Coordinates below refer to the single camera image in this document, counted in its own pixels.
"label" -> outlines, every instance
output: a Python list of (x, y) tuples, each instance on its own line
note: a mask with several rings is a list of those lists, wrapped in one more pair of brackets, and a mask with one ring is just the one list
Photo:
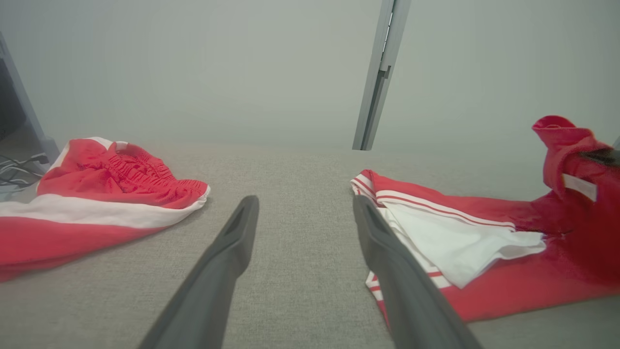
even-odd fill
[(563, 173), (564, 186), (569, 189), (576, 190), (592, 201), (596, 201), (596, 184), (584, 181), (581, 178)]

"clothing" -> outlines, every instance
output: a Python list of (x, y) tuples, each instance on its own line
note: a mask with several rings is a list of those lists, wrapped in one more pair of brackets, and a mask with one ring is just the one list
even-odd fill
[(542, 233), (515, 231), (502, 222), (455, 218), (452, 212), (400, 202), (383, 201), (385, 208), (379, 208), (383, 218), (427, 272), (441, 271), (458, 288), (497, 259), (512, 260), (545, 249)]
[[(616, 251), (620, 242), (616, 219), (620, 213), (620, 169), (579, 154), (609, 146), (596, 141), (590, 130), (577, 128), (559, 116), (543, 117), (533, 130), (548, 148), (544, 182), (552, 191), (532, 202), (446, 196), (370, 170), (352, 181), (356, 194), (372, 198), (383, 212), (392, 212), (394, 207), (432, 210), (470, 224), (499, 224), (514, 226), (516, 231), (544, 233), (547, 247), (543, 252), (499, 260), (462, 289), (449, 283), (441, 268), (427, 269), (465, 321), (620, 294)], [(380, 284), (372, 272), (366, 284), (384, 311)]]
[(136, 145), (71, 140), (32, 202), (0, 202), (0, 281), (165, 229), (201, 208), (209, 190), (176, 180)]

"white trim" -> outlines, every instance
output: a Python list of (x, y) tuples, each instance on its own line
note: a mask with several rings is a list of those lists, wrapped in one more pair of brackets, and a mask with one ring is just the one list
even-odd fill
[(432, 263), (428, 262), (428, 264), (431, 264), (431, 266), (425, 268), (425, 271), (427, 272), (427, 274), (441, 272), (439, 270), (439, 268), (437, 268), (436, 266), (432, 265)]
[[(464, 220), (466, 223), (471, 224), (471, 225), (499, 225), (502, 227), (509, 227), (512, 230), (515, 230), (515, 224), (513, 222), (498, 222), (496, 220), (489, 220), (489, 219), (483, 219), (483, 218), (479, 218), (479, 217), (474, 217), (473, 215), (467, 214), (463, 211), (459, 211), (456, 209), (453, 209), (451, 207), (447, 207), (447, 206), (443, 206), (443, 205), (439, 205), (436, 204), (434, 202), (425, 200), (425, 199), (421, 199), (419, 197), (415, 197), (415, 196), (411, 196), (408, 194), (404, 194), (401, 193), (399, 191), (393, 191), (393, 190), (380, 190), (376, 193), (377, 195), (377, 201), (378, 202), (392, 202), (395, 204), (403, 204), (406, 206), (410, 206), (413, 207), (415, 209), (421, 209), (433, 214), (437, 214), (437, 215), (442, 215), (444, 217), (452, 217), (452, 218), (456, 218), (459, 220), (463, 220), (463, 218), (465, 218), (466, 220)], [(386, 197), (386, 198), (380, 198), (380, 196), (395, 196), (395, 197), (400, 197), (403, 200), (399, 200), (399, 199), (394, 199), (392, 197)], [(411, 200), (414, 202), (418, 202), (418, 204), (415, 204), (413, 202), (409, 202), (406, 200)]]
[(367, 281), (366, 286), (368, 286), (368, 288), (379, 286), (379, 280), (374, 280), (370, 282)]
[(353, 187), (353, 192), (355, 193), (356, 189), (359, 189), (361, 192), (363, 192), (362, 195), (369, 197), (372, 200), (376, 200), (376, 197), (374, 196), (374, 194), (370, 191), (368, 191), (368, 189), (366, 189), (366, 187), (360, 185), (358, 182), (355, 181), (355, 179), (351, 180), (351, 186)]
[(588, 199), (596, 202), (596, 184), (566, 173), (562, 173), (562, 179), (564, 180), (564, 186), (566, 188), (576, 190), (585, 195)]
[(371, 199), (373, 201), (373, 204), (376, 206), (376, 204), (374, 203), (376, 200), (376, 197), (374, 195), (368, 194), (368, 191), (364, 187), (357, 186), (353, 183), (351, 183), (351, 187), (353, 187), (353, 194), (362, 195), (362, 196), (367, 197), (368, 199)]
[(205, 193), (184, 209), (44, 194), (37, 196), (30, 204), (0, 202), (0, 217), (23, 217), (67, 224), (116, 225), (136, 229), (162, 228), (180, 222), (204, 206), (210, 191), (211, 186), (207, 186)]
[(121, 140), (117, 140), (117, 141), (116, 141), (116, 144), (117, 144), (117, 151), (118, 151), (118, 150), (125, 150), (125, 149), (127, 149), (127, 146), (129, 145), (129, 143), (127, 143), (127, 142), (123, 142), (123, 141), (121, 141)]
[(374, 278), (374, 273), (371, 270), (370, 272), (368, 272), (368, 277), (366, 278), (366, 286), (368, 286), (369, 288), (372, 287), (372, 286), (370, 286), (370, 283), (373, 282), (373, 278)]
[(374, 298), (376, 298), (377, 301), (382, 301), (383, 300), (383, 293), (381, 293), (381, 290), (378, 289), (376, 291), (372, 291)]
[(357, 179), (360, 180), (360, 182), (364, 183), (365, 185), (367, 185), (372, 191), (374, 191), (374, 185), (373, 182), (370, 180), (370, 178), (364, 176), (363, 174), (358, 174), (357, 176), (355, 176)]
[(437, 288), (446, 288), (452, 286), (452, 284), (444, 276), (433, 276), (430, 278)]

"cable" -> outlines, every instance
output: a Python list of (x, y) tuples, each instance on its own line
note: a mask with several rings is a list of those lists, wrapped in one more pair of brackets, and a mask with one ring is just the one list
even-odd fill
[[(29, 158), (28, 160), (24, 160), (24, 161), (17, 161), (4, 155), (0, 155), (0, 157), (7, 159), (7, 161), (3, 161), (2, 163), (0, 163), (0, 165), (8, 164), (8, 165), (4, 165), (0, 169), (0, 175), (10, 170), (14, 171), (9, 179), (0, 178), (0, 183), (3, 183), (3, 184), (0, 184), (0, 186), (18, 186), (21, 189), (24, 189), (26, 187), (29, 187), (35, 184), (41, 177), (43, 177), (42, 174), (32, 171), (31, 169), (25, 167), (24, 166), (25, 164), (29, 162), (34, 162), (34, 161), (39, 161), (40, 163), (49, 163), (49, 160), (47, 156), (45, 155), (35, 155)], [(36, 177), (37, 180), (30, 183), (24, 179), (15, 178), (18, 172), (23, 172), (23, 173), (32, 175)]]
[(0, 191), (0, 194), (6, 194), (6, 193), (19, 193), (20, 191), (24, 191), (26, 188), (19, 188), (19, 189), (10, 189), (10, 190), (3, 190)]
[(36, 156), (33, 156), (33, 157), (31, 157), (31, 158), (29, 158), (28, 160), (25, 160), (25, 161), (13, 160), (12, 158), (9, 158), (8, 156), (4, 156), (4, 155), (0, 155), (0, 157), (5, 158), (5, 159), (8, 160), (8, 161), (4, 161), (4, 162), (0, 163), (0, 165), (5, 164), (5, 163), (13, 163), (14, 164), (14, 165), (5, 165), (0, 170), (0, 173), (2, 173), (6, 168), (13, 166), (13, 167), (21, 168), (22, 170), (30, 173), (31, 175), (35, 175), (35, 176), (38, 176), (38, 177), (41, 177), (42, 174), (32, 171), (31, 169), (25, 167), (24, 164), (29, 163), (29, 162), (34, 162), (34, 161), (39, 161), (40, 163), (49, 163), (50, 162), (48, 160), (47, 156), (45, 156), (45, 155), (36, 155)]
[(3, 174), (3, 173), (5, 173), (5, 172), (6, 172), (6, 171), (8, 171), (8, 170), (17, 170), (17, 171), (21, 171), (21, 172), (29, 173), (29, 174), (34, 175), (34, 176), (37, 176), (37, 177), (43, 177), (43, 175), (42, 175), (42, 174), (38, 174), (38, 173), (35, 173), (35, 172), (31, 172), (31, 171), (25, 170), (25, 169), (23, 169), (23, 168), (21, 168), (21, 167), (16, 167), (15, 165), (7, 165), (7, 166), (3, 167), (2, 169), (0, 169), (0, 175), (1, 175), (1, 174)]

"gray fabric surface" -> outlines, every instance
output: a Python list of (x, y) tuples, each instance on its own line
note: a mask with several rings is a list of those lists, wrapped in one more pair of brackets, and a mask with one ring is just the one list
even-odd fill
[[(364, 168), (446, 194), (534, 199), (541, 166), (494, 158), (143, 145), (178, 178), (209, 183), (207, 205), (150, 237), (0, 284), (2, 348), (135, 348), (248, 194), (260, 199), (252, 261), (225, 348), (392, 348), (364, 280), (348, 181)], [(620, 299), (472, 324), (487, 348), (618, 347)]]

